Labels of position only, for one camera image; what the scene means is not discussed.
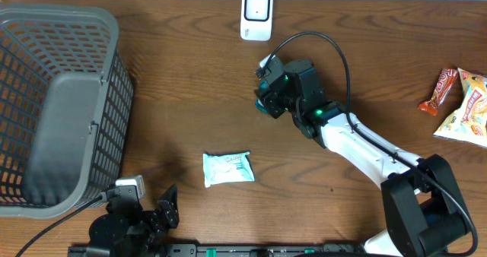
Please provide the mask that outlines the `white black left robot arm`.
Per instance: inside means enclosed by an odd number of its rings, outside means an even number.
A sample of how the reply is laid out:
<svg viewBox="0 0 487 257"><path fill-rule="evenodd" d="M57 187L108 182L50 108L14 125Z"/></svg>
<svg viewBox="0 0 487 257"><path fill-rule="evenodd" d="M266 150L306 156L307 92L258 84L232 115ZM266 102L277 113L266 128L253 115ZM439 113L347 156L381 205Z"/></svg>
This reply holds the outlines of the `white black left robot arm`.
<svg viewBox="0 0 487 257"><path fill-rule="evenodd" d="M177 187L172 185L154 210L144 210L135 186L117 186L102 194L107 213L89 228L90 242L85 256L166 256L160 239L180 222Z"/></svg>

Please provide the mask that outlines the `yellow snack bag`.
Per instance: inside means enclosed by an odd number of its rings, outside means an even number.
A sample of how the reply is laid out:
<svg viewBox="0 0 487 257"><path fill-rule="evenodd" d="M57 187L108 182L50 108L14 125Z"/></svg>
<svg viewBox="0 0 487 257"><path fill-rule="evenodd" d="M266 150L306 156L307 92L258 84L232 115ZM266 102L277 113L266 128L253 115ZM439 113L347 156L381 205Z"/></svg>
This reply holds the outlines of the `yellow snack bag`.
<svg viewBox="0 0 487 257"><path fill-rule="evenodd" d="M486 147L486 76L457 69L463 102L438 127L434 136Z"/></svg>

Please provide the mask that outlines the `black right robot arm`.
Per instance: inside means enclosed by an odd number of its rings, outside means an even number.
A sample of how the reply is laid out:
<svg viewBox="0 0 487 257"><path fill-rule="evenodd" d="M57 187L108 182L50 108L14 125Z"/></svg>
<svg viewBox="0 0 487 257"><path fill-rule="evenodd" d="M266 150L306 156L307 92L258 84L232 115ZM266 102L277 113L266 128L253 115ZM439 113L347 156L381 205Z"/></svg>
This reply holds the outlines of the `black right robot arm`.
<svg viewBox="0 0 487 257"><path fill-rule="evenodd" d="M404 151L346 113L343 105L326 98L310 60L283 64L267 56L256 75L259 109L275 119L289 112L306 138L344 157L380 188L387 228L366 240L363 252L440 256L470 233L472 221L443 157Z"/></svg>

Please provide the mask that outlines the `white tissue pack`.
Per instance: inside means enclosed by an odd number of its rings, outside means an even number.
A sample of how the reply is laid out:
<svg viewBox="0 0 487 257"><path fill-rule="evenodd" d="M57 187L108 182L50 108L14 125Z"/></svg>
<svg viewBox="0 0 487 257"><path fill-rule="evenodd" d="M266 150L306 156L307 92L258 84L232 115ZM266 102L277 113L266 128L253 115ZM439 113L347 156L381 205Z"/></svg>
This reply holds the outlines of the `white tissue pack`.
<svg viewBox="0 0 487 257"><path fill-rule="evenodd" d="M229 182L254 182L255 176L248 159L249 155L249 151L225 155L203 154L205 187Z"/></svg>

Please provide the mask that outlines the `red chocolate bar wrapper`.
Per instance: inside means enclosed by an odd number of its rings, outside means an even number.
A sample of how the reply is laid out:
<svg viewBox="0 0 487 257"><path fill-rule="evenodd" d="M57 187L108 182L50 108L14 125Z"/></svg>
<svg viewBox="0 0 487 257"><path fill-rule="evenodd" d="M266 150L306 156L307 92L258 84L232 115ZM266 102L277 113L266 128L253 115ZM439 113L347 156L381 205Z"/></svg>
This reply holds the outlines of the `red chocolate bar wrapper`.
<svg viewBox="0 0 487 257"><path fill-rule="evenodd" d="M440 105L444 102L451 87L458 77L458 70L454 68L443 68L439 74L437 84L429 100L423 101L418 105L418 109L433 116L438 114Z"/></svg>

